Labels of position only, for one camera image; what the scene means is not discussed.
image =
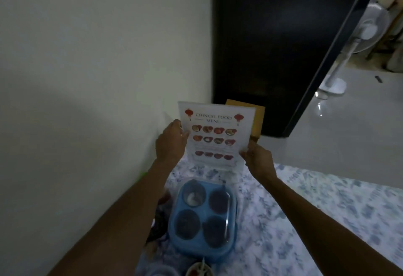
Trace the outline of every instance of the electric fan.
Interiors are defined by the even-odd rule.
[[[389,25],[389,14],[386,9],[377,3],[368,4],[364,15],[360,19],[348,43],[344,46],[341,54],[343,58],[319,86],[319,90],[334,95],[342,95],[346,91],[346,82],[337,77],[337,74],[344,67],[346,62],[354,53],[369,49],[377,43],[385,34]]]

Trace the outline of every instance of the white floor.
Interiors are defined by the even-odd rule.
[[[339,77],[343,96],[314,97],[289,138],[259,144],[278,163],[403,188],[403,74],[345,68]]]

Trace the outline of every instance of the blue container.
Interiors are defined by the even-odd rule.
[[[179,252],[221,261],[236,240],[237,198],[219,182],[192,179],[179,190],[168,233]]]

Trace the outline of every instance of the white wall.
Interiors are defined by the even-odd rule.
[[[211,101],[210,17],[210,0],[0,0],[1,275],[48,272],[177,101]]]

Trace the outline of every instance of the chinese food menu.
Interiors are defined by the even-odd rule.
[[[196,163],[242,170],[255,108],[179,102],[182,128],[189,132],[187,153]]]

